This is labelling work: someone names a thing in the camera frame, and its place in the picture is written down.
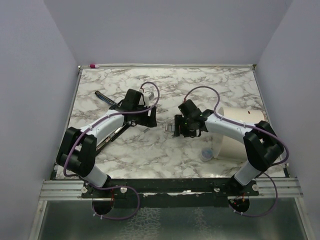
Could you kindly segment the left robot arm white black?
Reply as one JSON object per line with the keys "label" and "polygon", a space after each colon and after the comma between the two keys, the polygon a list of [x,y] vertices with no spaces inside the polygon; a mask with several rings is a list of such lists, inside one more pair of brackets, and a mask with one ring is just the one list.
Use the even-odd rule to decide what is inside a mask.
{"label": "left robot arm white black", "polygon": [[153,98],[153,92],[129,89],[124,99],[112,105],[102,117],[81,128],[69,127],[56,163],[92,184],[97,196],[106,197],[111,190],[108,183],[111,178],[96,166],[97,147],[120,128],[156,127],[157,108],[150,107]]}

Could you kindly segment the blue stapler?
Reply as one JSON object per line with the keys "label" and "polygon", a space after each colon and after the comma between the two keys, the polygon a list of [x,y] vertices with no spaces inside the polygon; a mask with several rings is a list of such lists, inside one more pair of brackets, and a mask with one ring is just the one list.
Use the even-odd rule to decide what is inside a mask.
{"label": "blue stapler", "polygon": [[100,91],[95,91],[95,96],[102,100],[103,102],[107,103],[109,106],[117,106],[118,104],[113,101],[112,99],[110,99],[109,97],[105,96],[104,94],[102,94]]}

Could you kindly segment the staple box tray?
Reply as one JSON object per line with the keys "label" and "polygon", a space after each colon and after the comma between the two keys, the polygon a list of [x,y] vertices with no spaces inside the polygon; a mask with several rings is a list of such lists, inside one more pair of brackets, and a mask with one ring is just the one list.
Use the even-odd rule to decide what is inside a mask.
{"label": "staple box tray", "polygon": [[165,131],[168,133],[173,133],[175,131],[175,125],[174,124],[166,124]]}

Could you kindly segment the black stapler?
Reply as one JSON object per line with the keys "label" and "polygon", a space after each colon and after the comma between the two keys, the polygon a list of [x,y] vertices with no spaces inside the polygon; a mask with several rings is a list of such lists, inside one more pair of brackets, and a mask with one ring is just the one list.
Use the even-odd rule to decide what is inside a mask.
{"label": "black stapler", "polygon": [[116,129],[113,133],[107,136],[97,147],[96,155],[98,155],[109,143],[114,142],[121,134],[123,134],[128,128],[135,127],[134,121],[127,122],[124,126]]}

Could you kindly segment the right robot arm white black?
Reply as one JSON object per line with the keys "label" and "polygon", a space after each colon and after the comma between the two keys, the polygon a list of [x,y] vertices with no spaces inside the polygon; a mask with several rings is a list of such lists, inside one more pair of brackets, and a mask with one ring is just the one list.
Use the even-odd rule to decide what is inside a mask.
{"label": "right robot arm white black", "polygon": [[240,196],[248,184],[268,170],[284,152],[284,144],[276,136],[270,124],[260,121],[254,125],[227,119],[215,110],[201,111],[188,99],[178,106],[181,114],[174,116],[174,136],[199,137],[202,132],[216,133],[242,143],[246,162],[231,177],[230,191]]}

